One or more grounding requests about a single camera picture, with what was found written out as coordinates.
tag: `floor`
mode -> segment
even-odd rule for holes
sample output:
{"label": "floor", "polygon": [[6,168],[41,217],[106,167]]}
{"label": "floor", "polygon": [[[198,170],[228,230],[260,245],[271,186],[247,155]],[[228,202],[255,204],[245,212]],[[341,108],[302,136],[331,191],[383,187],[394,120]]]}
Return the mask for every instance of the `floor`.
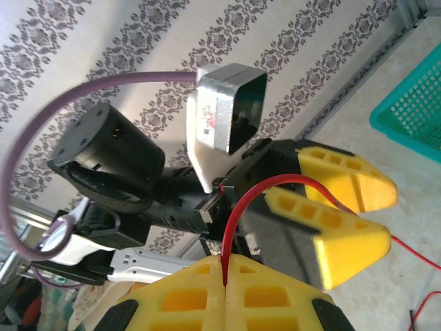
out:
{"label": "floor", "polygon": [[[441,17],[429,17],[312,138],[364,157],[398,185],[398,204],[363,215],[386,225],[424,256],[441,262],[441,165],[389,140],[369,125],[371,111],[441,42]],[[393,244],[390,253],[331,296],[357,331],[407,330],[409,309],[441,290],[441,274]],[[441,296],[418,319],[418,330],[441,328]]]}

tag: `yellow foam pad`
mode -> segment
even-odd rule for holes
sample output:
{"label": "yellow foam pad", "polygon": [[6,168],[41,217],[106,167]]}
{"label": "yellow foam pad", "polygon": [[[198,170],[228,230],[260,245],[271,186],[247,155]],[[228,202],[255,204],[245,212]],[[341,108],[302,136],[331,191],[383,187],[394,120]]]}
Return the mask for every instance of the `yellow foam pad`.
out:
{"label": "yellow foam pad", "polygon": [[313,299],[332,298],[241,255],[229,260],[225,330],[322,330]]}
{"label": "yellow foam pad", "polygon": [[220,257],[125,295],[139,304],[126,331],[322,331],[313,299],[332,298],[241,255],[229,262],[224,288]]}
{"label": "yellow foam pad", "polygon": [[274,214],[320,232],[313,241],[325,290],[344,283],[390,251],[391,234],[383,225],[282,188],[269,189],[265,201]]}
{"label": "yellow foam pad", "polygon": [[[322,147],[297,151],[303,175],[323,184],[340,202],[354,212],[389,208],[398,202],[397,185],[362,157],[349,156]],[[308,199],[334,207],[311,187]]]}
{"label": "yellow foam pad", "polygon": [[225,288],[219,257],[206,257],[184,270],[129,293],[138,301],[126,331],[223,331]]}

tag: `green basket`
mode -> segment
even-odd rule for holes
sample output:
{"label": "green basket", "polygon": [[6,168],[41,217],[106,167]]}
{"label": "green basket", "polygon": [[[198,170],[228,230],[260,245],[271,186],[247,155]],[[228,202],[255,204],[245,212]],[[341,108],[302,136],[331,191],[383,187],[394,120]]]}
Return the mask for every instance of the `green basket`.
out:
{"label": "green basket", "polygon": [[371,126],[441,163],[441,44],[372,112]]}

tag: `purple cable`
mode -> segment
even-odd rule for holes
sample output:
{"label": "purple cable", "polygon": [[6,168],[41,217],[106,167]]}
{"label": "purple cable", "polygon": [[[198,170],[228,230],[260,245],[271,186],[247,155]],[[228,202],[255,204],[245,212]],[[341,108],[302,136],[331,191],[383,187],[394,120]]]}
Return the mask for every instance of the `purple cable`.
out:
{"label": "purple cable", "polygon": [[66,93],[51,101],[46,107],[40,111],[31,122],[24,128],[19,138],[12,144],[12,148],[7,153],[3,173],[0,179],[0,227],[5,234],[9,244],[14,248],[24,259],[30,261],[46,261],[55,257],[68,244],[70,234],[66,231],[63,240],[51,250],[40,252],[36,248],[31,248],[24,244],[20,237],[14,231],[13,219],[10,216],[10,182],[14,176],[14,170],[18,164],[21,155],[25,151],[32,138],[37,135],[37,132],[54,116],[62,107],[69,102],[83,97],[96,90],[111,88],[114,86],[121,86],[133,83],[147,83],[159,81],[173,81],[173,82],[190,82],[196,83],[195,72],[132,72],[127,74],[118,74],[116,76],[104,77],[95,81],[88,81],[68,90]]}
{"label": "purple cable", "polygon": [[[69,233],[69,237],[72,234],[75,219],[70,215],[63,215],[60,216],[58,219],[55,220],[54,223],[51,224],[51,226],[43,233],[41,236],[37,248],[40,248],[41,245],[45,242],[45,240],[52,234],[56,229],[60,227],[61,224],[66,224],[66,233]],[[59,288],[61,290],[78,290],[79,288],[82,288],[85,284],[75,284],[75,285],[59,285],[55,283],[51,283],[46,278],[43,277],[43,275],[39,272],[39,270],[36,267],[30,267],[32,272],[34,273],[34,276],[36,279],[40,281],[40,283],[45,284],[47,286],[51,286],[53,288]]]}

